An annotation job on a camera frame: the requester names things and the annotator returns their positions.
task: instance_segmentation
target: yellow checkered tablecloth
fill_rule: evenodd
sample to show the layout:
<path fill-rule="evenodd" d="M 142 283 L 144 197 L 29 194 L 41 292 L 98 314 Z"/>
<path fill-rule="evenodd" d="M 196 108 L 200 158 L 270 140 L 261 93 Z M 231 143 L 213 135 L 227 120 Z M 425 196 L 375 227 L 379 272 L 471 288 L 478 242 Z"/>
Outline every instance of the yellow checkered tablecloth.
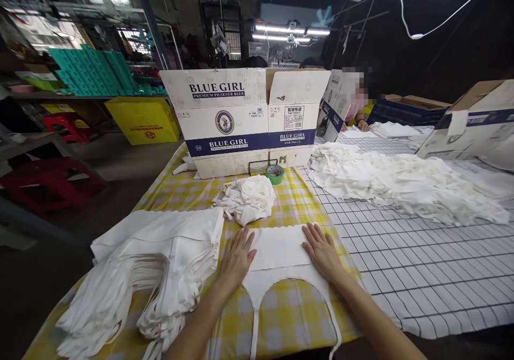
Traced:
<path fill-rule="evenodd" d="M 233 180 L 233 177 L 193 179 L 194 171 L 172 175 L 172 171 L 182 162 L 186 152 L 186 145 L 182 144 L 134 210 L 205 209 L 211 206 L 211 201 L 220 187 Z M 341 240 L 329 216 L 296 169 L 286 169 L 284 180 L 274 187 L 277 201 L 273 206 L 273 214 L 266 219 L 252 222 L 250 227 L 291 226 L 313 221 L 323 230 L 329 231 L 335 241 Z M 239 224 L 234 220 L 225 221 L 221 239 L 222 254 L 227 239 L 239 228 Z M 339 243 L 337 249 L 345 268 L 356 278 L 360 278 L 359 271 L 351 261 L 346 248 Z M 215 278 L 216 274 L 208 279 L 203 291 L 209 288 Z M 57 329 L 55 323 L 67 309 L 78 285 L 79 283 L 54 308 L 29 347 L 24 360 L 58 358 L 56 348 L 64 339 L 65 333 Z M 136 322 L 146 306 L 148 297 L 148 291 L 134 293 L 124 331 L 114 343 L 104 346 L 94 359 L 142 358 L 148 341 L 139 333 Z M 343 342 L 358 337 L 357 329 L 333 291 L 331 300 Z M 248 359 L 252 328 L 252 305 L 241 286 L 216 323 L 207 346 L 206 359 Z M 329 347 L 335 343 L 336 334 L 327 305 L 321 294 L 310 284 L 301 280 L 283 280 L 268 290 L 259 309 L 258 359 L 276 358 L 306 349 Z"/>

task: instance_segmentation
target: hand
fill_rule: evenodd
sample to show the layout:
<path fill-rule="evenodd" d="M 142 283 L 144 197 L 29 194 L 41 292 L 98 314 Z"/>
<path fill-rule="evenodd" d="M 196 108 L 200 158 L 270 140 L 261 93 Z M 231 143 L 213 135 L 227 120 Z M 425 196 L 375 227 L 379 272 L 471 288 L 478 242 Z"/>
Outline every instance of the hand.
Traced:
<path fill-rule="evenodd" d="M 359 120 L 358 126 L 362 132 L 369 131 L 369 125 L 366 123 L 364 119 Z"/>
<path fill-rule="evenodd" d="M 236 291 L 236 289 L 243 282 L 250 264 L 252 263 L 257 250 L 254 249 L 250 252 L 250 246 L 252 246 L 253 238 L 255 233 L 251 233 L 248 240 L 248 228 L 240 230 L 229 241 L 226 247 L 227 251 L 221 261 L 220 275 L 217 282 L 221 285 L 224 291 L 227 291 L 229 297 Z"/>
<path fill-rule="evenodd" d="M 301 245 L 309 254 L 314 266 L 327 281 L 334 283 L 341 276 L 349 275 L 341 264 L 334 246 L 334 240 L 330 234 L 323 234 L 317 224 L 310 222 L 307 226 L 303 226 L 302 230 L 308 242 L 303 242 Z"/>

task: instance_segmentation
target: fan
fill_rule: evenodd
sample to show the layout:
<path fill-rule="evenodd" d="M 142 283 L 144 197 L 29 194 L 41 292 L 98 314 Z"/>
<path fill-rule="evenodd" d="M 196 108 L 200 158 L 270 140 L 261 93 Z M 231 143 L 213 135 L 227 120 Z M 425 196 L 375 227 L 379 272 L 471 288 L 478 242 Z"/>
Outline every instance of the fan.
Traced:
<path fill-rule="evenodd" d="M 323 15 L 321 9 L 318 9 L 316 12 L 316 17 L 318 18 L 317 22 L 313 22 L 311 24 L 312 27 L 317 28 L 325 28 L 327 27 L 332 21 L 334 21 L 334 16 L 331 16 L 332 13 L 332 7 L 329 5 L 327 10 L 325 10 L 325 15 Z"/>
<path fill-rule="evenodd" d="M 139 47 L 143 46 L 143 48 L 150 52 L 150 46 L 155 45 L 151 32 L 148 32 L 145 35 L 145 33 L 140 29 L 139 35 L 132 35 L 132 38 L 134 39 L 133 41 L 136 42 L 136 50 L 138 50 Z"/>

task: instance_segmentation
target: pink shirt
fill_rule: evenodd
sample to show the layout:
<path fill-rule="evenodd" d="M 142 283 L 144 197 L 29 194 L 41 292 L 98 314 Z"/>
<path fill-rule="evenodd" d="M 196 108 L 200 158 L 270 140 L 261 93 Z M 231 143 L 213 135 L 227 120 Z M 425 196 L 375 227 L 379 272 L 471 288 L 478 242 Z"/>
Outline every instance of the pink shirt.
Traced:
<path fill-rule="evenodd" d="M 366 104 L 367 99 L 365 94 L 356 93 L 354 97 L 354 102 L 350 106 L 350 109 L 348 110 L 348 114 L 346 114 L 346 119 L 344 121 L 348 122 L 351 119 L 354 119 L 355 116 L 362 111 Z"/>

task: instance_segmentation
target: tape roll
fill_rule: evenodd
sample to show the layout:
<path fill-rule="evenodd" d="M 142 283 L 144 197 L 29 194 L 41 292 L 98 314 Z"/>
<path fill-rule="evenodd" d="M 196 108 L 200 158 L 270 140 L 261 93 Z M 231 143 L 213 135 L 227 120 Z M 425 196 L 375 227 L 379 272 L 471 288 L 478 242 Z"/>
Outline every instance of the tape roll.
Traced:
<path fill-rule="evenodd" d="M 284 179 L 284 169 L 276 164 L 266 168 L 266 176 L 271 181 L 272 185 L 277 185 Z"/>

